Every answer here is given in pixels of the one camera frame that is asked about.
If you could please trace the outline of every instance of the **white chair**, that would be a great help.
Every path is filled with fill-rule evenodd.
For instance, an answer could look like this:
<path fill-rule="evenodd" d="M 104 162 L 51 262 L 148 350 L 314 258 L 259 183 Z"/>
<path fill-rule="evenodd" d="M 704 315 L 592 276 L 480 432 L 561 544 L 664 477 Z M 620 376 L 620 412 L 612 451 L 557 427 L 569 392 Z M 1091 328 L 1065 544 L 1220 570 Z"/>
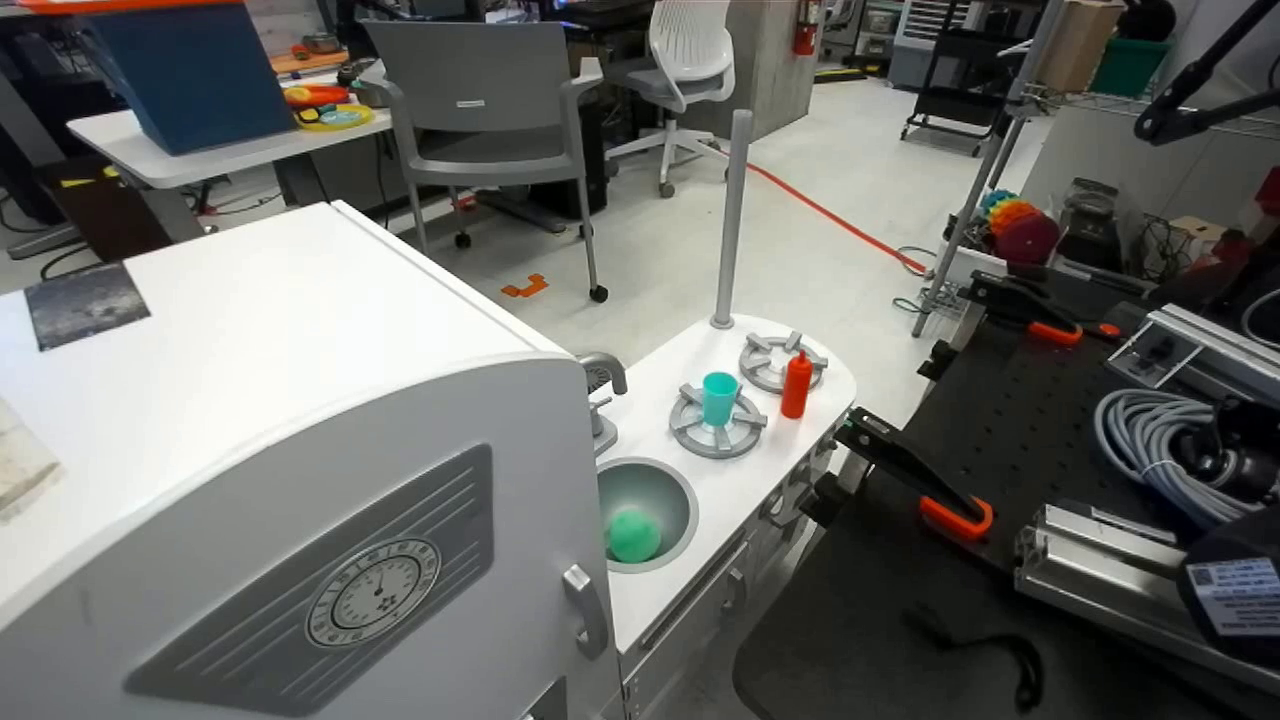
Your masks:
<path fill-rule="evenodd" d="M 657 0 L 647 20 L 647 61 L 602 69 L 602 78 L 637 86 L 664 107 L 664 127 L 633 145 L 607 146 L 607 160 L 664 146 L 657 192 L 677 196 L 677 146 L 704 146 L 717 137 L 681 127 L 677 115 L 692 103 L 724 103 L 737 86 L 727 0 Z"/>

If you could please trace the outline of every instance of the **workbench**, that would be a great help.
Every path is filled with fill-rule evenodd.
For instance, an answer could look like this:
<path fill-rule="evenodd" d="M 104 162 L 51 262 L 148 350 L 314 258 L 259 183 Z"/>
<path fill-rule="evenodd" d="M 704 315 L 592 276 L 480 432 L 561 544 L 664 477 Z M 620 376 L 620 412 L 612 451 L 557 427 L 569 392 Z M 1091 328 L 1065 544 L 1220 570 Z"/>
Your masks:
<path fill-rule="evenodd" d="M 1065 284 L 1096 320 L 1108 292 Z M 939 649 L 913 613 L 951 637 L 1020 637 L 1042 658 L 1042 698 L 1029 717 L 1280 717 L 1277 694 L 1122 645 L 1075 615 L 1012 592 L 1012 530 L 1042 498 L 1084 498 L 1134 521 L 1169 521 L 1091 455 L 1089 412 L 1118 378 L 1108 343 L 1041 347 L 979 322 L 907 424 L 907 441 L 994 502 L 994 530 L 962 553 L 915 521 L 915 492 L 872 473 L 785 597 L 737 654 L 746 708 L 807 717 L 1020 717 L 1017 651 Z"/>

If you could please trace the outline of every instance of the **robotic arm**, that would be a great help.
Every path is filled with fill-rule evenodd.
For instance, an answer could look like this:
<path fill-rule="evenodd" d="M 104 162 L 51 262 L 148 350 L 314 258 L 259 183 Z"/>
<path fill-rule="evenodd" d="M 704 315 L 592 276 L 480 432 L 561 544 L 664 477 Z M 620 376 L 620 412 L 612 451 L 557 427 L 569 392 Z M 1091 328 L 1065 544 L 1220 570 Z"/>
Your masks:
<path fill-rule="evenodd" d="M 1140 115 L 1134 137 L 1149 145 L 1175 145 L 1182 137 L 1201 137 L 1213 123 L 1229 123 L 1263 107 L 1280 107 L 1280 86 L 1267 86 L 1260 96 L 1244 96 L 1234 103 L 1220 107 L 1182 107 L 1189 96 L 1194 96 L 1213 69 L 1273 11 L 1280 0 L 1252 0 L 1239 20 L 1201 56 L 1193 61 Z"/>

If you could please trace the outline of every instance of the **white desk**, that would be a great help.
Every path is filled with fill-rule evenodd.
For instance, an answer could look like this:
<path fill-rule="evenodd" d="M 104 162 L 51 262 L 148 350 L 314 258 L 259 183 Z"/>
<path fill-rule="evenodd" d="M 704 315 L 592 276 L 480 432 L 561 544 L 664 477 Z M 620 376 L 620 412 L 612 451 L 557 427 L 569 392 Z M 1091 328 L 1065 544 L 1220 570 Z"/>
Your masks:
<path fill-rule="evenodd" d="M 291 127 L 291 133 L 254 137 L 243 145 L 221 145 L 221 146 L 170 155 L 161 145 L 151 145 L 151 137 L 140 127 L 140 119 L 129 107 L 69 119 L 73 137 L 81 137 L 86 146 L 97 146 L 99 155 L 119 162 L 124 174 L 130 174 L 148 187 L 161 187 L 161 192 L 203 183 L 203 181 L 249 173 L 249 168 L 263 168 L 263 162 L 291 160 L 291 155 L 309 155 L 319 146 L 351 145 L 359 137 L 380 137 L 386 127 L 392 127 L 392 115 L 372 113 L 368 123 L 354 123 L 342 133 Z"/>

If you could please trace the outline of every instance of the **teal cup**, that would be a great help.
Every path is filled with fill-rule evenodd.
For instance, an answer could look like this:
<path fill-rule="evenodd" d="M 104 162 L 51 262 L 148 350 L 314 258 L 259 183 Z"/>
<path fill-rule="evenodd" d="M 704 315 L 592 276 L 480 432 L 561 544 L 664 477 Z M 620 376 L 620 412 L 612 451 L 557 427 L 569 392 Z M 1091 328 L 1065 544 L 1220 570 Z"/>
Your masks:
<path fill-rule="evenodd" d="M 706 373 L 704 376 L 704 424 L 724 427 L 737 404 L 737 376 L 732 373 Z"/>

